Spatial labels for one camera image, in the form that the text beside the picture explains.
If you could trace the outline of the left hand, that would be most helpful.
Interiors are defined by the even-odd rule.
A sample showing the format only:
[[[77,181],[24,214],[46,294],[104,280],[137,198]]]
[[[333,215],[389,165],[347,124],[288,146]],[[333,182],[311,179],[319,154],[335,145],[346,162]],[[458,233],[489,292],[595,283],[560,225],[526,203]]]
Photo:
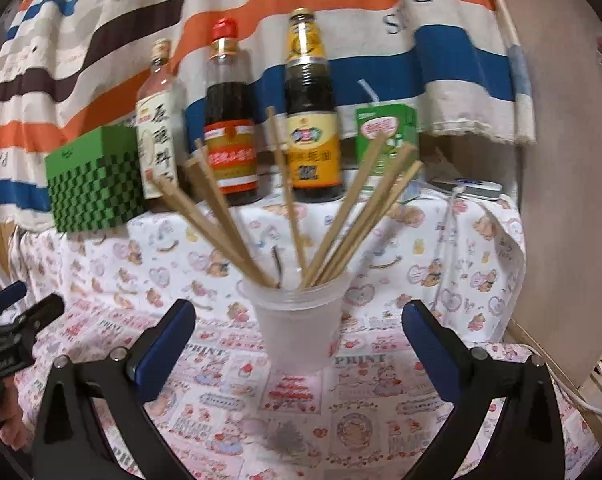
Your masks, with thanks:
[[[26,443],[28,432],[23,423],[23,410],[19,404],[19,391],[12,377],[5,378],[2,383],[5,391],[0,401],[0,440],[19,451]]]

